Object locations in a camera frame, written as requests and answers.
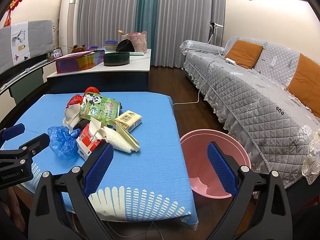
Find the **green package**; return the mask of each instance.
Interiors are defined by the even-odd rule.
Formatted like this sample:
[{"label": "green package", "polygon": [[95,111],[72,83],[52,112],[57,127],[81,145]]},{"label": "green package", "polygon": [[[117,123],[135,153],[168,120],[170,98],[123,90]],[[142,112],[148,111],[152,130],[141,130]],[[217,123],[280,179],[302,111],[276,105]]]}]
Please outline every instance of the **green package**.
[{"label": "green package", "polygon": [[88,92],[84,95],[79,116],[90,120],[91,117],[104,124],[112,125],[119,116],[120,103],[112,98]]}]

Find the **human hand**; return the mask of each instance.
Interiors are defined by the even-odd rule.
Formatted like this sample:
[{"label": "human hand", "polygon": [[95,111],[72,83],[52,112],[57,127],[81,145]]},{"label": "human hand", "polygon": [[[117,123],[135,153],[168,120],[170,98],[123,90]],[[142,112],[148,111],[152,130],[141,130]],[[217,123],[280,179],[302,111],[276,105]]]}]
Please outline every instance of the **human hand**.
[{"label": "human hand", "polygon": [[17,199],[17,196],[12,189],[12,187],[8,188],[8,199],[6,203],[0,202],[0,204],[3,206],[4,211],[7,213],[7,215],[12,217],[12,221],[15,224],[15,226],[21,231],[24,232],[26,228],[25,221],[23,219],[23,216],[21,215],[21,210],[19,207],[19,202]]}]

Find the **curtain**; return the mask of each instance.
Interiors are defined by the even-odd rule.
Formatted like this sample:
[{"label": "curtain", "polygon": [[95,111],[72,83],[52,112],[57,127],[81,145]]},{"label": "curtain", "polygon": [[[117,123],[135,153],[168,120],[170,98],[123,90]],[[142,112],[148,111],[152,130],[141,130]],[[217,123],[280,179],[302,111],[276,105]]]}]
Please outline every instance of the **curtain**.
[{"label": "curtain", "polygon": [[147,31],[148,49],[151,49],[153,61],[156,36],[158,0],[137,0],[135,32]]},{"label": "curtain", "polygon": [[225,0],[158,0],[154,65],[182,67],[185,40],[207,42],[210,21],[223,25]]},{"label": "curtain", "polygon": [[121,41],[118,30],[134,31],[136,4],[137,0],[80,0],[79,43],[103,47],[105,40]]}]

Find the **coffee table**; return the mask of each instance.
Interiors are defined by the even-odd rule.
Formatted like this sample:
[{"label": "coffee table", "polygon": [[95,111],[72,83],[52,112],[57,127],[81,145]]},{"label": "coffee table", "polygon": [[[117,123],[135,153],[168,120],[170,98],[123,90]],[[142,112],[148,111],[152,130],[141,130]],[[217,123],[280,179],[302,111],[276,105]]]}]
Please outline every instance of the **coffee table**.
[{"label": "coffee table", "polygon": [[[130,154],[115,150],[114,158],[96,193],[89,200],[99,217],[109,221],[151,221],[176,218],[192,228],[198,223],[193,194],[184,161],[172,100],[149,92],[107,92],[104,96],[120,101],[123,109],[142,115],[142,123],[130,133],[141,150]],[[17,123],[25,132],[4,144],[17,149],[32,138],[47,133],[51,126],[61,126],[67,102],[74,94],[44,95],[29,108]],[[33,157],[34,179],[23,185],[35,192],[42,172],[68,172],[82,166],[84,160],[58,159],[47,147]],[[68,211],[72,204],[63,194]]]},{"label": "coffee table", "polygon": [[148,91],[151,49],[144,56],[130,56],[130,63],[105,66],[103,63],[87,70],[54,72],[47,77],[52,94],[77,93],[93,86],[103,92]]}]

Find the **pink trash can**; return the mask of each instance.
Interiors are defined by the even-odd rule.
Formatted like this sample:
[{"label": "pink trash can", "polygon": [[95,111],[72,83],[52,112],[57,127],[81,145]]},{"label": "pink trash can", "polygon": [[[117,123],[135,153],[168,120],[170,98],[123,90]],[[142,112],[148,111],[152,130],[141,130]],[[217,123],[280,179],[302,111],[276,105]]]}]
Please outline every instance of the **pink trash can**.
[{"label": "pink trash can", "polygon": [[194,130],[180,139],[191,188],[208,198],[228,198],[231,194],[223,189],[207,156],[207,147],[212,141],[217,143],[224,154],[231,155],[239,165],[251,168],[247,152],[231,136],[215,130]]}]

